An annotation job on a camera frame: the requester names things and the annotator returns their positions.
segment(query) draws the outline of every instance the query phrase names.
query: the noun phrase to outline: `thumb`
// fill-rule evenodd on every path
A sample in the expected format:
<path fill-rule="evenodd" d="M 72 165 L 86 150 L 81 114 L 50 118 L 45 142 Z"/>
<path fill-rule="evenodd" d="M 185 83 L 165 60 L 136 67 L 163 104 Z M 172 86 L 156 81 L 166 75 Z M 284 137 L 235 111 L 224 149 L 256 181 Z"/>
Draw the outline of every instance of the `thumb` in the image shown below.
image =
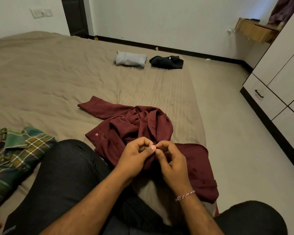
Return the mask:
<path fill-rule="evenodd" d="M 155 152 L 155 150 L 156 150 L 156 146 L 151 145 L 150 147 L 145 148 L 145 150 L 142 151 L 142 152 L 140 153 L 140 155 L 141 155 L 144 159 L 146 159 L 146 158 L 148 158 L 151 154 L 153 154 L 153 153 Z"/>
<path fill-rule="evenodd" d="M 158 161 L 160 163 L 161 170 L 171 168 L 170 165 L 168 164 L 168 161 L 167 161 L 165 155 L 163 154 L 163 152 L 160 149 L 156 149 L 155 153 L 156 153 L 156 156 L 157 156 Z"/>

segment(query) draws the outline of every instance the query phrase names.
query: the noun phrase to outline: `black pants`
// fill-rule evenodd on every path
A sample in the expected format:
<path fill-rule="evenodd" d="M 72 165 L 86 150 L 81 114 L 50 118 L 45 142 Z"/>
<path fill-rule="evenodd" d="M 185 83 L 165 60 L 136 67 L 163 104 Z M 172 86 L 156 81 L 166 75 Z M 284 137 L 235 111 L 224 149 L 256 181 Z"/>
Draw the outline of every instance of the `black pants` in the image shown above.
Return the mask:
<path fill-rule="evenodd" d="M 28 195 L 8 216 L 4 233 L 38 235 L 95 188 L 111 169 L 85 143 L 64 140 L 47 153 Z M 232 206 L 215 219 L 228 234 L 287 234 L 281 215 L 267 204 L 247 201 Z M 171 228 L 131 189 L 120 195 L 102 234 L 188 234 Z"/>

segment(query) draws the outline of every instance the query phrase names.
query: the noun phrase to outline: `bed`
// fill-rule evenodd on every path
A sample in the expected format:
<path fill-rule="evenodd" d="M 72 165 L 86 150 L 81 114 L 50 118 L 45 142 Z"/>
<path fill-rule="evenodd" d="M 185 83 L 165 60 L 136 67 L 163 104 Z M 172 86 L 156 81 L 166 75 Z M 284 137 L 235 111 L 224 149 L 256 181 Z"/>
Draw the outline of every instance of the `bed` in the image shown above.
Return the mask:
<path fill-rule="evenodd" d="M 145 69 L 114 65 L 118 50 L 146 54 Z M 156 106 L 171 119 L 174 142 L 206 146 L 187 61 L 183 69 L 158 69 L 148 62 L 156 55 L 171 54 L 41 31 L 0 39 L 0 128 L 33 126 L 57 141 L 73 138 L 94 148 L 85 133 L 102 120 L 77 104 L 95 95 L 116 104 Z M 38 169 L 0 207 L 0 221 L 24 199 Z M 142 174 L 133 188 L 166 224 L 180 221 L 181 210 L 162 180 Z M 205 206 L 215 213 L 215 204 Z"/>

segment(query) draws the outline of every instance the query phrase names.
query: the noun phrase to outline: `cabinet handle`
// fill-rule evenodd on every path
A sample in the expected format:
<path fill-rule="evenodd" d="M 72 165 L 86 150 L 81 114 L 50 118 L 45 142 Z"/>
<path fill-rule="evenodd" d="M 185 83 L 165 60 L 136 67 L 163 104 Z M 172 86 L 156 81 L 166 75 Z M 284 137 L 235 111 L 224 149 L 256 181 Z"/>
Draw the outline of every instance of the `cabinet handle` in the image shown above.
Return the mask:
<path fill-rule="evenodd" d="M 255 92 L 256 92 L 261 98 L 264 98 L 262 95 L 259 94 L 258 90 L 255 90 Z"/>

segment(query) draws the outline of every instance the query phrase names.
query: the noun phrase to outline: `floor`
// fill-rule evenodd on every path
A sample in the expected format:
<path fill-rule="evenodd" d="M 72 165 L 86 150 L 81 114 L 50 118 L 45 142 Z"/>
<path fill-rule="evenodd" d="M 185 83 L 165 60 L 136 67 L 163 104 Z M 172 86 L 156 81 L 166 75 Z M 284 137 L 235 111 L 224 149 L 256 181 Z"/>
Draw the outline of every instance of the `floor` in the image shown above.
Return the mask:
<path fill-rule="evenodd" d="M 294 235 L 294 166 L 239 92 L 249 74 L 236 64 L 183 57 L 205 126 L 219 211 L 262 201 Z"/>

